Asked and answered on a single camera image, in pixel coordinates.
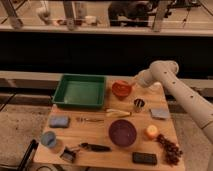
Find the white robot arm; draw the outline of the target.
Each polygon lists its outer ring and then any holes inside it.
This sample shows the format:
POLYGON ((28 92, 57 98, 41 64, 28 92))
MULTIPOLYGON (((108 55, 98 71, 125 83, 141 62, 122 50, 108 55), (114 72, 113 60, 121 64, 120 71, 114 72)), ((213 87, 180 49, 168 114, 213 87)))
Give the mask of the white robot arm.
POLYGON ((213 104, 177 78, 179 65, 172 60, 157 60, 135 75, 134 81, 142 87, 160 82, 191 116, 213 145, 213 104))

